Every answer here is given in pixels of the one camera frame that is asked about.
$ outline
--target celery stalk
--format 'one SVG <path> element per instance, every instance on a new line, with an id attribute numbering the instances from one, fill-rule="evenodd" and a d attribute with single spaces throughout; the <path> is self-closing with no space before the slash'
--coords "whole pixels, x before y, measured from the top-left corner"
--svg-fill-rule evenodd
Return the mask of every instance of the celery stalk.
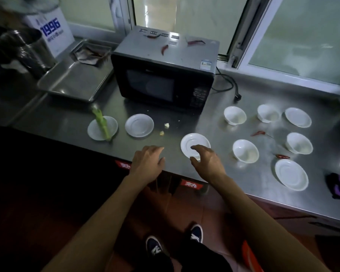
<path id="1" fill-rule="evenodd" d="M 107 128 L 107 120 L 103 117 L 102 111 L 100 109 L 93 108 L 92 112 L 96 116 L 96 121 L 98 126 L 100 127 L 100 130 L 105 138 L 105 140 L 110 141 L 111 135 L 109 134 L 108 128 Z"/>

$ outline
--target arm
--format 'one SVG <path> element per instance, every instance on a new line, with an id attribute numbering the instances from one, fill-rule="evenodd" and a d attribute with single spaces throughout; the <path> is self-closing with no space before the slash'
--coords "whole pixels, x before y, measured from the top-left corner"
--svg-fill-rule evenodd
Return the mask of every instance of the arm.
<path id="1" fill-rule="evenodd" d="M 106 202 L 82 226 L 43 272 L 104 271 L 122 223 L 140 191 L 161 173 L 163 147 L 145 146 L 136 151 L 130 174 Z"/>
<path id="2" fill-rule="evenodd" d="M 248 198 L 226 175 L 222 162 L 213 150 L 200 145 L 192 148 L 200 154 L 200 162 L 194 157 L 190 158 L 192 165 L 200 177 L 221 194 L 264 271 L 329 271 L 296 238 Z"/>

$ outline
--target metal tray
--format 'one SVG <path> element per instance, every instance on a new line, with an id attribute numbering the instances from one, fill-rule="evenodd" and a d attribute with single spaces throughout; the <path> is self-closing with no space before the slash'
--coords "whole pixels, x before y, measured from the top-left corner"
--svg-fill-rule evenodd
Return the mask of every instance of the metal tray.
<path id="1" fill-rule="evenodd" d="M 73 54 L 86 45 L 94 51 L 106 52 L 96 66 L 80 63 Z M 110 52 L 109 46 L 82 41 L 38 81 L 38 88 L 50 94 L 92 102 L 113 74 Z"/>

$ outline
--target leg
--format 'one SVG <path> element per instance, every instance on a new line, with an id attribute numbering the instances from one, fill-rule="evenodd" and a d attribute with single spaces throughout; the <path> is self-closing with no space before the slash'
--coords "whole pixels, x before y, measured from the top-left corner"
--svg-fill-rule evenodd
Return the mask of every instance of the leg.
<path id="1" fill-rule="evenodd" d="M 203 244 L 203 229 L 199 224 L 192 227 L 190 238 L 183 243 L 179 252 L 179 262 L 183 266 L 182 272 L 232 272 L 231 266 L 222 255 Z"/>
<path id="2" fill-rule="evenodd" d="M 163 252 L 161 244 L 154 236 L 149 236 L 146 239 L 146 251 L 148 259 L 134 272 L 174 272 L 170 257 Z"/>

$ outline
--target black cable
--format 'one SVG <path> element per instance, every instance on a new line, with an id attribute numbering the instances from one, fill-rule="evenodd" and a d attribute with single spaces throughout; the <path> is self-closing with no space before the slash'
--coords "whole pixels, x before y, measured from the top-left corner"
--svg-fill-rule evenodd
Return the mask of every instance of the black cable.
<path id="1" fill-rule="evenodd" d="M 218 67 L 216 67 L 218 73 L 216 73 L 215 75 L 220 75 L 221 77 L 223 77 L 228 83 L 230 83 L 232 86 L 228 89 L 225 89 L 225 90 L 217 90 L 215 88 L 212 87 L 212 89 L 214 91 L 217 91 L 217 92 L 226 92 L 226 91 L 230 91 L 231 89 L 235 88 L 235 94 L 234 94 L 234 102 L 238 102 L 239 100 L 241 100 L 242 96 L 238 93 L 238 84 L 237 82 L 234 80 L 233 77 L 227 75 L 227 74 L 224 74 L 224 73 L 221 73 L 220 70 L 218 69 Z"/>

